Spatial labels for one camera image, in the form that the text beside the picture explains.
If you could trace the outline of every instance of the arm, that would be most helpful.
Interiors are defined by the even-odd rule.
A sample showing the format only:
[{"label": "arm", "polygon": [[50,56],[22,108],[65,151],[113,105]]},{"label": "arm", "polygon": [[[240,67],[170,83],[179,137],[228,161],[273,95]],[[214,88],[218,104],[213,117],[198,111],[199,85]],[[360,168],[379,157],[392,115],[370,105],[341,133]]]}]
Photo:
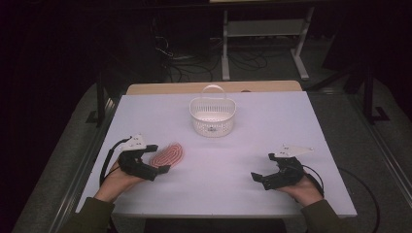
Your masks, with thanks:
[{"label": "arm", "polygon": [[94,197],[88,197],[79,213],[72,216],[58,232],[106,232],[115,208],[113,203],[122,193],[142,181],[141,178],[125,174],[116,162]]},{"label": "arm", "polygon": [[308,178],[303,177],[299,183],[281,187],[277,190],[288,193],[302,205],[303,209],[301,211],[305,217],[309,233],[356,232],[352,226],[336,215],[327,200],[324,199]]}]

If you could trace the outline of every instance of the cable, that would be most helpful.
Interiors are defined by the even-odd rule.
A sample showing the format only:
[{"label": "cable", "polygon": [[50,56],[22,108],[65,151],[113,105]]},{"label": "cable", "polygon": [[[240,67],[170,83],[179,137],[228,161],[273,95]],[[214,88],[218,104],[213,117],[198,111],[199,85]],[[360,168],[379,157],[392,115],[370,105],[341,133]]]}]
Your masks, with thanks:
[{"label": "cable", "polygon": [[158,47],[158,43],[159,43],[159,42],[156,41],[157,44],[154,46],[154,49],[161,51],[162,53],[164,53],[164,54],[167,55],[167,56],[173,57],[173,52],[167,51],[167,50],[169,49],[169,42],[167,41],[167,39],[164,38],[164,37],[161,37],[161,36],[155,36],[155,38],[156,38],[157,40],[158,40],[158,39],[161,39],[161,40],[164,42],[165,45],[164,45],[164,49],[161,49],[161,48]]},{"label": "cable", "polygon": [[322,180],[321,176],[314,169],[312,169],[311,167],[308,167],[306,165],[302,165],[302,167],[305,167],[305,168],[311,170],[312,172],[314,172],[316,174],[316,176],[318,176],[319,180],[321,181],[321,188],[322,188],[322,190],[324,190],[325,189],[324,181]]},{"label": "cable", "polygon": [[[268,61],[266,58],[269,57],[276,57],[276,56],[280,56],[280,55],[284,55],[285,53],[289,52],[289,50],[283,50],[281,52],[278,52],[276,54],[268,54],[266,55],[266,53],[271,50],[271,48],[275,45],[274,40],[271,40],[271,43],[269,44],[269,46],[263,46],[261,48],[260,51],[258,51],[257,53],[251,52],[251,51],[241,51],[238,50],[238,52],[236,52],[238,54],[238,56],[240,56],[240,58],[242,60],[239,60],[238,58],[236,58],[233,54],[229,55],[228,57],[230,58],[230,61],[233,63],[233,65],[235,65],[236,67],[238,67],[239,69],[242,70],[246,70],[246,71],[257,71],[261,68],[265,68],[268,65]],[[249,40],[249,47],[252,47],[252,41]]]},{"label": "cable", "polygon": [[[109,152],[108,152],[108,154],[107,154],[107,156],[106,156],[106,159],[105,159],[105,161],[104,161],[104,164],[103,164],[103,167],[102,167],[102,171],[100,172],[99,186],[101,186],[101,185],[103,184],[103,182],[104,182],[104,180],[106,180],[107,176],[109,176],[109,175],[112,174],[114,171],[116,171],[117,169],[119,169],[120,166],[117,167],[117,168],[115,168],[115,169],[113,169],[112,171],[110,171],[110,172],[107,174],[107,176],[105,176],[107,167],[109,166],[109,162],[110,162],[110,160],[112,159],[113,152],[115,151],[116,147],[117,147],[118,145],[122,144],[122,143],[127,142],[130,138],[122,139],[122,140],[118,141],[118,142],[109,150]],[[116,229],[116,226],[115,226],[115,224],[113,223],[113,219],[112,219],[111,216],[110,216],[109,224],[110,224],[110,227],[111,227],[111,228],[110,228],[110,230],[108,230],[108,232],[118,233],[118,230]]]},{"label": "cable", "polygon": [[118,145],[122,144],[122,143],[127,142],[130,138],[122,139],[122,140],[118,141],[118,142],[109,150],[109,152],[108,152],[108,154],[107,154],[107,156],[106,156],[106,160],[104,161],[104,164],[103,164],[103,167],[102,167],[102,171],[100,172],[100,180],[99,180],[100,186],[103,184],[104,180],[106,179],[106,176],[105,176],[106,170],[107,170],[107,167],[109,166],[109,162],[110,162],[110,160],[112,159],[113,152],[115,151],[116,147],[117,147]]},{"label": "cable", "polygon": [[375,233],[378,231],[379,225],[381,223],[381,211],[379,208],[379,203],[375,197],[375,195],[373,194],[373,192],[370,190],[370,188],[366,185],[366,183],[364,181],[362,181],[360,178],[358,178],[355,174],[349,172],[348,170],[341,168],[341,167],[337,167],[339,170],[347,173],[348,175],[352,176],[353,178],[355,178],[359,183],[361,183],[364,188],[366,188],[367,192],[369,193],[370,197],[373,200],[373,204],[375,205],[375,209],[376,209],[376,221],[375,221],[375,227],[372,230],[372,233]]},{"label": "cable", "polygon": [[[215,64],[213,64],[212,68],[207,68],[205,66],[202,66],[200,64],[208,62],[208,59],[200,59],[198,61],[194,60],[193,62],[187,62],[187,63],[183,63],[181,60],[173,60],[173,62],[169,65],[171,68],[174,68],[175,70],[177,70],[179,72],[180,78],[178,80],[178,83],[181,81],[182,76],[188,76],[186,74],[183,74],[183,72],[187,72],[190,74],[204,74],[204,73],[209,73],[210,75],[210,82],[213,81],[213,73],[212,71],[216,69],[216,67],[218,66],[219,62],[220,62],[220,57],[218,57],[218,59],[216,60]],[[194,70],[190,70],[190,69],[186,69],[186,68],[199,68],[201,69],[200,71],[194,71]]]},{"label": "cable", "polygon": [[[186,74],[182,73],[182,70],[179,69],[178,67],[174,66],[174,65],[170,65],[170,68],[174,68],[175,70],[177,70],[179,72],[179,79],[177,80],[177,83],[180,83],[182,81],[182,76],[186,76],[188,78],[188,82],[190,81],[189,76]],[[171,83],[173,83],[173,79],[172,79],[172,72],[170,71],[170,81]]]}]

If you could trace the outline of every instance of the metal stand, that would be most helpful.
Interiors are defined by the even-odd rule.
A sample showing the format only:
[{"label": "metal stand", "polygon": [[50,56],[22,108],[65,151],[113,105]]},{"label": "metal stand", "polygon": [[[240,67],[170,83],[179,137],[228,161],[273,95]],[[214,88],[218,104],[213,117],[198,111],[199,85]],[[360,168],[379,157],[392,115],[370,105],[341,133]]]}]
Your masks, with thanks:
[{"label": "metal stand", "polygon": [[352,64],[348,68],[346,68],[346,69],[344,69],[344,70],[342,70],[342,71],[340,71],[336,74],[333,74],[333,75],[329,76],[327,79],[325,79],[325,80],[323,80],[319,83],[316,83],[316,84],[314,84],[310,87],[306,87],[304,90],[306,90],[306,91],[319,90],[319,89],[321,89],[321,88],[323,88],[323,87],[325,87],[325,86],[327,86],[327,85],[329,85],[329,84],[331,84],[335,81],[338,81],[339,79],[341,79],[341,78],[343,78],[347,75],[353,75],[355,71],[359,70],[360,66],[361,66],[360,63]]},{"label": "metal stand", "polygon": [[308,29],[310,26],[310,20],[312,19],[312,15],[314,12],[315,8],[310,8],[305,20],[302,23],[302,29],[300,30],[299,34],[299,41],[296,45],[295,49],[291,49],[291,54],[294,60],[294,64],[296,65],[297,71],[299,72],[300,78],[303,80],[309,79],[309,75],[306,72],[306,68],[303,65],[302,59],[300,59],[300,52],[302,51],[303,48],[303,43],[306,40],[306,34],[308,33]]},{"label": "metal stand", "polygon": [[100,127],[105,118],[105,98],[104,87],[101,73],[96,78],[97,89],[97,117],[96,111],[91,112],[86,120],[87,123],[97,123],[96,127]]},{"label": "metal stand", "polygon": [[260,21],[227,21],[227,11],[223,15],[223,56],[222,72],[223,80],[229,81],[229,65],[227,58],[227,38],[242,36],[281,36],[298,35],[299,40],[294,49],[291,49],[294,64],[303,80],[309,79],[306,68],[300,58],[303,43],[306,40],[310,21],[315,8],[309,8],[304,19],[284,19],[284,20],[260,20]]},{"label": "metal stand", "polygon": [[366,80],[364,82],[363,114],[370,124],[375,124],[377,120],[390,120],[381,107],[376,107],[378,116],[372,113],[373,107],[373,75],[371,66],[366,67]]}]

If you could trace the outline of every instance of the tabletop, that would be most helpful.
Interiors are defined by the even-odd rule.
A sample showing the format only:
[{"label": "tabletop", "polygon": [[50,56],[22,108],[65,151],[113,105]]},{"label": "tabletop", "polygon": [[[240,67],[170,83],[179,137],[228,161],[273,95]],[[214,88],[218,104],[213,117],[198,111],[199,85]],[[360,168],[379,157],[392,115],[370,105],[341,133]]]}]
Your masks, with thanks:
[{"label": "tabletop", "polygon": [[[192,128],[189,102],[197,93],[124,95],[83,192],[98,189],[108,150],[119,140],[143,135],[159,149],[179,143],[184,158],[153,182],[139,183],[116,202],[114,215],[141,217],[288,217],[300,207],[287,194],[264,190],[251,172],[276,173],[268,154],[283,145],[311,148],[298,160],[322,177],[326,199],[339,216],[356,210],[304,91],[228,92],[236,102],[235,125],[225,137],[206,138]],[[208,93],[220,97],[221,93]],[[119,156],[117,150],[111,164]],[[148,162],[154,153],[145,153]]]}]

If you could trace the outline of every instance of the basket handle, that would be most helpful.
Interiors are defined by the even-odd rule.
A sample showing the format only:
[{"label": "basket handle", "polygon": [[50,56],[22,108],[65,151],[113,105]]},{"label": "basket handle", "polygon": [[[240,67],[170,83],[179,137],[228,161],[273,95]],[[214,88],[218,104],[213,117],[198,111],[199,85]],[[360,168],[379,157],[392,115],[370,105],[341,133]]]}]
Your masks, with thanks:
[{"label": "basket handle", "polygon": [[226,99],[226,92],[223,90],[223,88],[221,88],[219,85],[216,84],[210,84],[210,85],[206,85],[201,93],[201,97],[203,98],[203,93],[205,92],[205,90],[210,89],[210,88],[216,88],[222,91],[223,95],[224,95],[224,99]]}]

